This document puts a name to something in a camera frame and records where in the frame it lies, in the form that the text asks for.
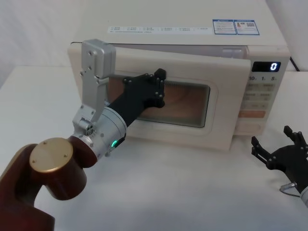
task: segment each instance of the metal wire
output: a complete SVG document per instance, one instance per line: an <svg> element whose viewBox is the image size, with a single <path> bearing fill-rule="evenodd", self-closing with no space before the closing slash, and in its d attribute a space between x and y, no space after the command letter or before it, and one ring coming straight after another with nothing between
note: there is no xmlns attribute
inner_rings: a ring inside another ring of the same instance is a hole
<svg viewBox="0 0 308 231"><path fill-rule="evenodd" d="M296 63L294 62L294 60L293 60L292 57L290 57L290 61L291 61L291 63L293 64L295 70L296 70L296 71L300 71L299 68L298 68L298 66L296 65Z"/></svg>
<svg viewBox="0 0 308 231"><path fill-rule="evenodd" d="M295 195L295 194L291 194L291 193L287 193L287 192L284 192L282 189L279 189L279 191L283 194L286 194L288 196L294 196L294 197L300 197L299 195Z"/></svg>

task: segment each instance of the orange button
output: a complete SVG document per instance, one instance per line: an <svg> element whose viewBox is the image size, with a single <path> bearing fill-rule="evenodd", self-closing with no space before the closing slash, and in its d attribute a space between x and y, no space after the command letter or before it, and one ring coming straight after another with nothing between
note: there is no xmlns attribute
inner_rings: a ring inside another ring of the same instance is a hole
<svg viewBox="0 0 308 231"><path fill-rule="evenodd" d="M239 118L264 118L266 111L240 111Z"/></svg>

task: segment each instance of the microwave window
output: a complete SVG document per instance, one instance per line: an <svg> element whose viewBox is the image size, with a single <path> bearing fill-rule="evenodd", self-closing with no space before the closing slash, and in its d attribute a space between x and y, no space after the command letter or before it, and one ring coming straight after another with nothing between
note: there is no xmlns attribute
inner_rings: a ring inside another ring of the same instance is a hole
<svg viewBox="0 0 308 231"><path fill-rule="evenodd" d="M123 77L109 78L108 102L113 102L124 89ZM209 100L210 87L191 83L166 81L165 106L146 109L139 120L202 128Z"/></svg>

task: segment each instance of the green led light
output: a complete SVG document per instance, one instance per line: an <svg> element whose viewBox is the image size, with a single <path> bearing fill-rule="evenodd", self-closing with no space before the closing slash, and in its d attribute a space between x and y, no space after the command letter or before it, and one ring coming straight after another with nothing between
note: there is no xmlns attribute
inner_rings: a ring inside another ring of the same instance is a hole
<svg viewBox="0 0 308 231"><path fill-rule="evenodd" d="M111 147L114 147L116 143L117 141L113 141L113 143L111 144Z"/></svg>

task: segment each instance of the digital display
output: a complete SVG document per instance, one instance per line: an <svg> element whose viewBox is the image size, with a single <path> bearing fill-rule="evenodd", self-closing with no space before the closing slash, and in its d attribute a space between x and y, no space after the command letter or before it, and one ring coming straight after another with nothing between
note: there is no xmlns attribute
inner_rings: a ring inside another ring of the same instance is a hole
<svg viewBox="0 0 308 231"><path fill-rule="evenodd" d="M278 72L281 62L254 62L252 72Z"/></svg>

